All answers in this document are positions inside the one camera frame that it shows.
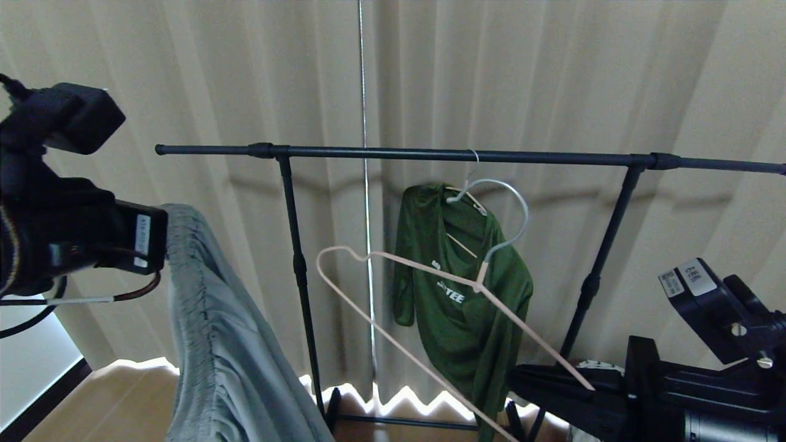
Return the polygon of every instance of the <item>barcode label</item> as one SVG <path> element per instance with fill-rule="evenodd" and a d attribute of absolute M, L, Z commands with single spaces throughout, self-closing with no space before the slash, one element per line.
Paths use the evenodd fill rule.
<path fill-rule="evenodd" d="M 660 285 L 663 286 L 663 291 L 666 292 L 666 296 L 669 298 L 675 297 L 685 291 L 685 287 L 682 286 L 680 278 L 673 270 L 661 274 L 658 279 L 660 280 Z"/>
<path fill-rule="evenodd" d="M 137 236 L 134 239 L 134 250 L 147 256 L 150 248 L 150 217 L 148 215 L 137 215 Z M 147 261 L 142 258 L 134 258 L 134 265 L 147 268 Z"/>
<path fill-rule="evenodd" d="M 696 258 L 682 264 L 677 269 L 682 273 L 685 284 L 688 285 L 688 289 L 695 297 L 700 297 L 718 288 L 715 281 L 710 278 L 710 274 Z"/>

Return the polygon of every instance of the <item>curtain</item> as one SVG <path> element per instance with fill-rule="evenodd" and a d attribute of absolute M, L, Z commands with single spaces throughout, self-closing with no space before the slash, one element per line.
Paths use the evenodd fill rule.
<path fill-rule="evenodd" d="M 363 145 L 540 152 L 650 153 L 784 161 L 786 3 L 739 2 L 3 2 L 0 70 L 30 87 L 106 87 L 128 121 L 89 157 L 50 152 L 141 204 L 184 202 L 210 221 L 298 374 L 309 365 L 278 165 L 245 157 L 158 157 L 156 143 Z M 365 106 L 361 86 L 365 85 Z M 437 388 L 340 303 L 314 271 L 344 244 L 393 250 L 403 190 L 461 185 L 474 164 L 293 159 L 322 384 L 382 400 Z M 558 347 L 611 215 L 624 170 L 482 164 L 474 178 L 513 184 L 531 207 L 516 243 L 534 278 L 527 322 Z M 513 234 L 504 190 L 474 193 Z M 368 225 L 366 236 L 366 206 Z M 572 355 L 622 363 L 631 334 L 664 359 L 719 362 L 667 302 L 657 275 L 702 256 L 737 273 L 770 309 L 786 259 L 782 177 L 647 171 L 608 258 Z M 425 359 L 417 328 L 396 326 L 390 266 L 335 259 L 334 278 Z M 68 296 L 145 280 L 76 274 Z M 166 284 L 139 301 L 57 314 L 88 360 L 173 357 Z M 551 363 L 525 338 L 522 361 Z"/>

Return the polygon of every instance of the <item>black baseboard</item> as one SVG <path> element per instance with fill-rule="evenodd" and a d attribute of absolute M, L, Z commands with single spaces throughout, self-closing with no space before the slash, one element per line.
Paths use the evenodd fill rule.
<path fill-rule="evenodd" d="M 60 379 L 49 387 L 27 410 L 23 411 L 0 433 L 0 440 L 20 442 L 39 424 L 77 385 L 87 378 L 93 370 L 81 359 Z"/>

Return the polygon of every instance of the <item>green long-sleeve shirt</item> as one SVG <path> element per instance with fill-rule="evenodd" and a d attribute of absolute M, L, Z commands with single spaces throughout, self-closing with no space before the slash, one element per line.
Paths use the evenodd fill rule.
<path fill-rule="evenodd" d="M 505 238 L 494 215 L 481 214 L 469 197 L 447 203 L 456 192 L 446 186 L 427 184 L 404 192 L 395 254 L 474 281 L 486 252 Z M 526 317 L 532 277 L 513 247 L 491 257 L 485 286 L 518 317 Z M 505 374 L 516 363 L 522 333 L 518 326 L 482 293 L 401 264 L 394 268 L 393 315 L 402 326 L 411 326 L 417 317 L 434 367 L 495 418 L 508 393 Z M 494 430 L 479 422 L 478 440 L 491 441 Z"/>

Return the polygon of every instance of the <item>floor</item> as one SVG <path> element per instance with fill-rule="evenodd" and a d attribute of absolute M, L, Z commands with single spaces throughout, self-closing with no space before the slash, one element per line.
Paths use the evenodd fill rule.
<path fill-rule="evenodd" d="M 162 365 L 115 364 L 92 373 L 72 392 L 24 442 L 160 442 L 167 434 L 172 415 L 178 375 Z M 362 414 L 356 400 L 345 396 L 341 413 Z M 417 410 L 402 402 L 390 417 L 421 418 Z M 467 423 L 449 407 L 441 407 L 429 420 Z M 560 428 L 544 425 L 538 442 L 558 442 Z M 476 433 L 407 425 L 381 425 L 339 421 L 336 441 L 428 441 L 474 442 Z M 498 436 L 495 440 L 504 440 Z"/>

